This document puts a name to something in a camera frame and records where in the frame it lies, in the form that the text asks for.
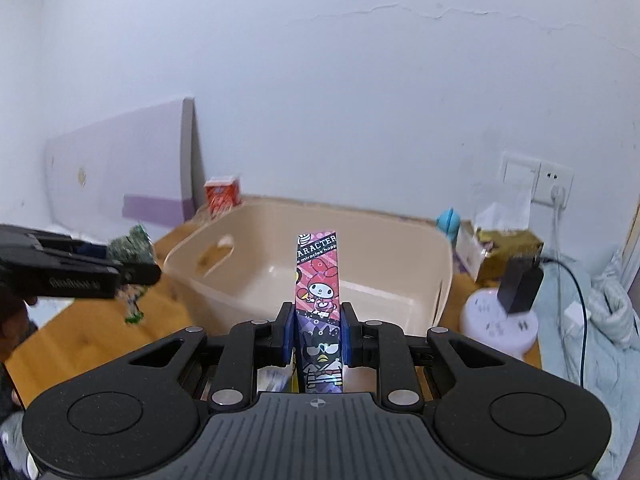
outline light switch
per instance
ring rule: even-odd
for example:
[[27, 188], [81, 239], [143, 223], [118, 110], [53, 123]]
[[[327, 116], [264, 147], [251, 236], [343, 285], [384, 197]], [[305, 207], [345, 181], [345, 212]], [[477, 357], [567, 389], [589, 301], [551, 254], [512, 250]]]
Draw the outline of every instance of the light switch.
[[536, 189], [540, 174], [540, 161], [512, 153], [502, 156], [502, 181], [510, 184], [521, 184], [531, 190], [531, 196]]

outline beige plastic bin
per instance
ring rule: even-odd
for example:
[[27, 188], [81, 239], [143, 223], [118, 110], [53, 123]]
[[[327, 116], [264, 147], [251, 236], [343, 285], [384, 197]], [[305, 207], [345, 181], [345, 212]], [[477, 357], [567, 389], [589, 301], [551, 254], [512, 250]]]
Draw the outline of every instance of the beige plastic bin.
[[[194, 322], [209, 334], [227, 333], [241, 321], [274, 319], [283, 301], [294, 300], [298, 235], [320, 230], [337, 232], [340, 300], [360, 320], [418, 336], [437, 324], [451, 285], [451, 247], [425, 222], [386, 214], [253, 200], [176, 246], [164, 272]], [[217, 245], [233, 248], [203, 268]]]

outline person's hand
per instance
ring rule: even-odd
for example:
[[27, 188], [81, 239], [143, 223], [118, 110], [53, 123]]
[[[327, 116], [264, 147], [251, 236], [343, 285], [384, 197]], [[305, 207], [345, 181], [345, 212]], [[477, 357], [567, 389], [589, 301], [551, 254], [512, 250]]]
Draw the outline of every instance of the person's hand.
[[29, 317], [25, 302], [34, 305], [37, 298], [19, 298], [11, 290], [0, 285], [0, 318], [9, 316], [0, 324], [0, 360], [5, 361], [27, 332]]

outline purple stripe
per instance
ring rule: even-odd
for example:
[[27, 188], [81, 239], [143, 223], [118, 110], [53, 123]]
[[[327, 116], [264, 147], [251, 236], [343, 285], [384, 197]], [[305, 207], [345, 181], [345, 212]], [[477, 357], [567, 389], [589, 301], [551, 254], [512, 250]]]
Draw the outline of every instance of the purple stripe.
[[125, 195], [122, 217], [176, 227], [195, 215], [193, 198], [174, 200], [155, 196]]

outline light blue toy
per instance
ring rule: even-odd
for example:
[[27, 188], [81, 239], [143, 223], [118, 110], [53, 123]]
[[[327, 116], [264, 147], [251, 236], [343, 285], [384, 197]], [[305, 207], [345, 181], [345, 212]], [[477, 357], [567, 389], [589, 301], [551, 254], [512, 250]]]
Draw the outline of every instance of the light blue toy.
[[455, 248], [460, 228], [460, 215], [453, 209], [447, 209], [436, 219], [436, 227], [447, 236], [452, 247]]

